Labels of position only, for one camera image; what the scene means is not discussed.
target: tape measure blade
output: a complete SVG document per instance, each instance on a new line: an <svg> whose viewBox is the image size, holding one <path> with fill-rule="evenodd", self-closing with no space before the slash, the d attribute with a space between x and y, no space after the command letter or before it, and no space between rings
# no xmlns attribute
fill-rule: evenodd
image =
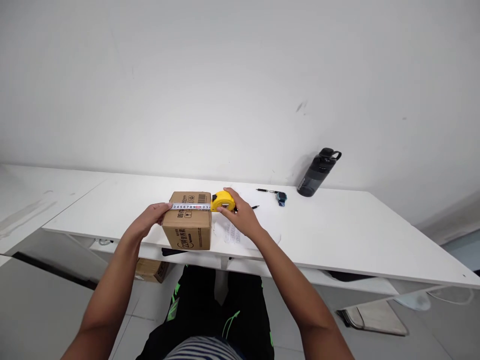
<svg viewBox="0 0 480 360"><path fill-rule="evenodd" d="M171 205L170 210L210 210L210 204L177 202Z"/></svg>

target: cardboard box under desk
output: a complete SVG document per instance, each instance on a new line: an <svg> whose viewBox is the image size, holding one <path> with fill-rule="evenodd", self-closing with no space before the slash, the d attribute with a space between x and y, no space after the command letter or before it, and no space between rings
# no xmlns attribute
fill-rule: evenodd
<svg viewBox="0 0 480 360"><path fill-rule="evenodd" d="M163 283L167 276L169 262L139 257L136 262L135 279L152 283Z"/></svg>
<svg viewBox="0 0 480 360"><path fill-rule="evenodd" d="M175 191L171 203L210 204L211 194L198 191ZM169 210L162 223L172 249L210 250L212 213L205 210Z"/></svg>

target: black water bottle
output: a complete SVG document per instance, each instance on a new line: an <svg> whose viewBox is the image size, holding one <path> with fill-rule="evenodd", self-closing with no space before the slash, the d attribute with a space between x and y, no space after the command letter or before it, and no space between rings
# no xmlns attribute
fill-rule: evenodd
<svg viewBox="0 0 480 360"><path fill-rule="evenodd" d="M333 149L329 147L324 147L320 153L315 156L303 179L296 188L298 193L308 198L315 194L341 156L342 153L340 151L333 151Z"/></svg>

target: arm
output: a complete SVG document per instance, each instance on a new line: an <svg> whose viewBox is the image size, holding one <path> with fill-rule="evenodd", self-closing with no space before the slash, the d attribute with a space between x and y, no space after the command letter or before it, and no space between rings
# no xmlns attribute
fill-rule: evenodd
<svg viewBox="0 0 480 360"><path fill-rule="evenodd" d="M109 358L129 304L140 243L171 207L169 203L150 205L125 231L62 360Z"/></svg>
<svg viewBox="0 0 480 360"><path fill-rule="evenodd" d="M254 211L231 188L237 213L217 210L260 250L280 295L300 330L306 359L353 359L329 309L312 284L259 224Z"/></svg>

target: striped shirt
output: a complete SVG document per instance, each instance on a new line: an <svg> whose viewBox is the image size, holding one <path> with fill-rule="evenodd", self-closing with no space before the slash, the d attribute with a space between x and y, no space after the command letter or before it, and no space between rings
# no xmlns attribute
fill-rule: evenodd
<svg viewBox="0 0 480 360"><path fill-rule="evenodd" d="M182 342L166 356L165 360L242 360L226 342L216 337L193 336Z"/></svg>

